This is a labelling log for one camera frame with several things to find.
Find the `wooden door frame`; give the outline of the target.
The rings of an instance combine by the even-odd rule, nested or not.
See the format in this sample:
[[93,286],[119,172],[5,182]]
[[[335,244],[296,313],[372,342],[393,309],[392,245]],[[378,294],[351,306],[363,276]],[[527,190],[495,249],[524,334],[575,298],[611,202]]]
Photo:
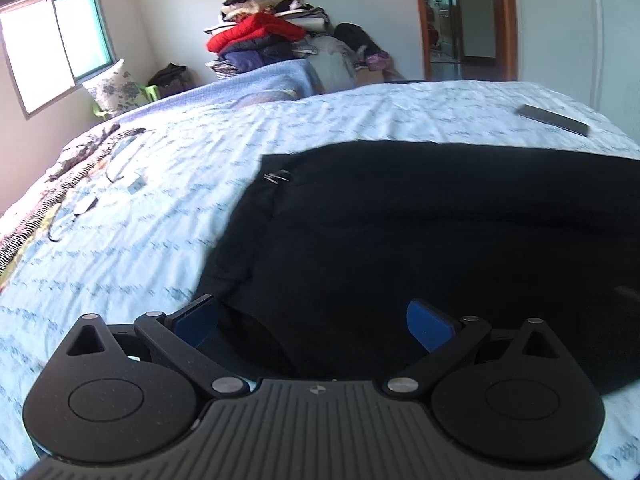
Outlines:
[[515,0],[418,0],[425,78],[518,78]]

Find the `floral patterned blanket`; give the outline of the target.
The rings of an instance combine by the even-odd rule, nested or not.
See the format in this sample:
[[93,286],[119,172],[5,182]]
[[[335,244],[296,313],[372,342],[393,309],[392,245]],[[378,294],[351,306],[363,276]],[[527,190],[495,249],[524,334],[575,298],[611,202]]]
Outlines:
[[145,128],[119,124],[94,127],[70,141],[56,163],[1,216],[1,289],[17,263],[46,226],[67,195],[100,169],[122,140],[132,140]]

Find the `green plastic chair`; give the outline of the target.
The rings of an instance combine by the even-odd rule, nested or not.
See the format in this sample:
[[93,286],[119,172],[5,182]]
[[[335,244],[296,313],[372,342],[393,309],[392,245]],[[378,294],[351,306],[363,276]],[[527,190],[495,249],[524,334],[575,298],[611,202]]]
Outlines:
[[[146,87],[139,86],[139,89],[145,98],[145,102],[147,103],[157,102],[160,99],[160,89],[155,84]],[[110,113],[107,113],[105,110],[102,110],[97,102],[92,103],[92,112],[94,116],[100,118],[101,120],[109,120],[112,118],[112,115]]]

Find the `white wardrobe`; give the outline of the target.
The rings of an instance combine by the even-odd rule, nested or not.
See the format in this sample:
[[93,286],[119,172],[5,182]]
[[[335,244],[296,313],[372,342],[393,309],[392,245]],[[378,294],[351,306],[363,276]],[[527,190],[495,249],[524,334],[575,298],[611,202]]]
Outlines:
[[639,136],[639,0],[515,0],[518,78]]

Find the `black pants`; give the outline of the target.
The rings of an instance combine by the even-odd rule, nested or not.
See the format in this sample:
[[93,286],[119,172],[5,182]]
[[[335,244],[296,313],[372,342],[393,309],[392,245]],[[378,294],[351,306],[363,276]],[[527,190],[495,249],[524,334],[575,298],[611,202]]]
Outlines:
[[594,385],[639,376],[639,165],[357,141],[267,155],[198,288],[245,359],[295,378],[394,374],[422,300],[495,328],[541,318]]

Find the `window with green frame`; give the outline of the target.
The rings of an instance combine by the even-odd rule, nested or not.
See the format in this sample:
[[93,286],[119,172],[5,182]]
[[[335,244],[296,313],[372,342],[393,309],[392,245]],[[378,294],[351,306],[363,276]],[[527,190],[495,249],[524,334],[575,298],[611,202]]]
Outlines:
[[1,43],[29,118],[116,62],[100,0],[26,0],[1,11]]

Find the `cardboard box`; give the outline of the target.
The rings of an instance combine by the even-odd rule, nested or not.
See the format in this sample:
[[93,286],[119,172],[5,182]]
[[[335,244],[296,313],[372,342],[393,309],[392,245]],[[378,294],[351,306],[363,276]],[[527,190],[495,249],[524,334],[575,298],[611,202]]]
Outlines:
[[382,70],[369,70],[367,67],[359,67],[356,70],[356,86],[363,87],[369,84],[384,84],[385,77]]

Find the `pile of clothes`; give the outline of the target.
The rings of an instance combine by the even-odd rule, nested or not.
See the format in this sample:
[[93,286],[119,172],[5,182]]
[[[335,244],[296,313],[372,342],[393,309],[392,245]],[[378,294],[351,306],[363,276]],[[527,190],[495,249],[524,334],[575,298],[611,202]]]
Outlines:
[[207,67],[220,79],[303,60],[324,93],[379,84],[395,75],[390,54],[363,28],[331,23],[305,0],[224,0],[218,24],[206,30]]

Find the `black smartphone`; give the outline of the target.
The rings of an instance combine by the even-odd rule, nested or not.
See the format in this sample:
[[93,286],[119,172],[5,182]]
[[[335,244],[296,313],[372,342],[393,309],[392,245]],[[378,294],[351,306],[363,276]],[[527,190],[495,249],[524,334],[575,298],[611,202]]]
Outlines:
[[533,120],[534,122],[560,128],[564,131],[577,134],[578,136],[589,136],[590,133],[589,126],[583,122],[578,122],[578,120],[573,118],[549,112],[536,106],[522,105],[515,111],[515,114]]

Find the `floral pillow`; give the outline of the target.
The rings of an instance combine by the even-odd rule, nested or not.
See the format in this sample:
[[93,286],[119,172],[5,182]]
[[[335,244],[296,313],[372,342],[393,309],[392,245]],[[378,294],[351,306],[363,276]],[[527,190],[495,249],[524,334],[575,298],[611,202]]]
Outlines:
[[140,84],[134,80],[123,58],[102,73],[84,81],[82,86],[93,101],[112,117],[148,104],[139,89]]

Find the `folded blue blanket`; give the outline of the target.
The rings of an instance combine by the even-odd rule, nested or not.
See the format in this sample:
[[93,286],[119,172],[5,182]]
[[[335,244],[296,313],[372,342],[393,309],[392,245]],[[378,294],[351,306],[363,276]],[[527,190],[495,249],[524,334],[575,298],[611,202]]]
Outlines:
[[168,96],[120,115],[117,119],[133,120],[166,110],[239,110],[253,104],[306,99],[320,94],[322,90],[321,80],[312,65],[299,58]]

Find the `white script-print bed quilt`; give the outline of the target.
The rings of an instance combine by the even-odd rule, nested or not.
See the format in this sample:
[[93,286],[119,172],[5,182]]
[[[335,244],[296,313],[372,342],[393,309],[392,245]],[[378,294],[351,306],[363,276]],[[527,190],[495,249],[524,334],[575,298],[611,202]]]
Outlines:
[[[583,122],[589,136],[518,116],[531,105]],[[194,293],[206,252],[260,159],[355,140],[554,148],[637,158],[639,144],[602,114],[531,82],[374,84],[239,110],[166,110],[115,119],[145,128],[67,195],[26,248],[1,295],[1,474],[37,459],[24,400],[86,312],[129,323]]]

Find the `black bag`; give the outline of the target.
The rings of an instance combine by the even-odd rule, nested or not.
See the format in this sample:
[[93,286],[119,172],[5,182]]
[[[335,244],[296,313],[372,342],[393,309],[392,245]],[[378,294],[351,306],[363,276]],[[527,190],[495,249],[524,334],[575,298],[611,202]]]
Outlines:
[[175,96],[195,88],[195,82],[190,70],[185,65],[169,63],[159,70],[148,82],[149,86],[155,86],[162,98]]

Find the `red jacket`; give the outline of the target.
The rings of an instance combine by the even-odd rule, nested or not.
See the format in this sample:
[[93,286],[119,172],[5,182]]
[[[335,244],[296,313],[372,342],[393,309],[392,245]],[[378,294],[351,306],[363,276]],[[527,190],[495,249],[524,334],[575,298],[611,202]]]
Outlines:
[[208,52],[218,54],[237,42],[262,39],[267,36],[279,36],[296,42],[305,38],[306,30],[283,18],[267,13],[256,13],[244,18],[233,27],[211,36],[207,41],[206,49]]

